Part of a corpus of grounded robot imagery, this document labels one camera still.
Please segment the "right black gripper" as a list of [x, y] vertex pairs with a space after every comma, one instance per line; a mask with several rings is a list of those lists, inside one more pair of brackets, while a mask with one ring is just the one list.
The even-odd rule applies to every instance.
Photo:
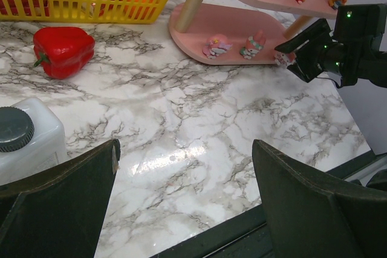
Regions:
[[287, 69], [306, 83], [322, 72], [340, 74], [346, 48], [342, 43], [333, 40], [330, 33], [327, 20], [318, 19], [297, 36], [277, 45], [275, 51], [289, 54], [302, 48], [302, 63], [295, 61]]

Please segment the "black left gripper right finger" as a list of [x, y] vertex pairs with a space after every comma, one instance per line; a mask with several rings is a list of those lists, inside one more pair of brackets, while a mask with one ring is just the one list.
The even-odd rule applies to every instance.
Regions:
[[276, 257], [386, 257], [386, 171], [362, 186], [262, 140], [252, 158]]

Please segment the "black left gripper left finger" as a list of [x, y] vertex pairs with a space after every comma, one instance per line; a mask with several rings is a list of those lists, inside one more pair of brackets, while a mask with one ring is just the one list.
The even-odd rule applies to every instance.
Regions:
[[93, 257], [119, 160], [109, 140], [1, 186], [1, 257]]

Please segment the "pink white toy figure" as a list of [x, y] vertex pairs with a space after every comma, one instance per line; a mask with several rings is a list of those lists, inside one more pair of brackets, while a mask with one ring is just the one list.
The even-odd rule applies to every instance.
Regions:
[[278, 66], [289, 66], [296, 60], [295, 53], [285, 54], [281, 52], [275, 52], [274, 57]]

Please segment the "pink bunny toy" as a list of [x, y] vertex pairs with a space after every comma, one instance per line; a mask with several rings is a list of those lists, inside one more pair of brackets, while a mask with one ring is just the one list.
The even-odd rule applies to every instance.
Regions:
[[266, 36], [263, 30], [259, 30], [256, 34], [249, 36], [245, 45], [240, 49], [239, 53], [243, 58], [251, 60], [263, 50], [266, 43]]

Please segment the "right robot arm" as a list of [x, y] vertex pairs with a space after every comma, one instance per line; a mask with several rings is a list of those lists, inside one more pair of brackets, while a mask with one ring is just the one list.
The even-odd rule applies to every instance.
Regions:
[[[276, 50], [295, 55], [288, 69], [305, 82], [331, 72], [341, 86], [365, 79], [385, 87], [385, 25], [385, 4], [341, 6], [334, 29], [320, 19]], [[385, 170], [366, 185], [348, 182], [261, 140], [252, 157], [276, 257], [386, 256]]]

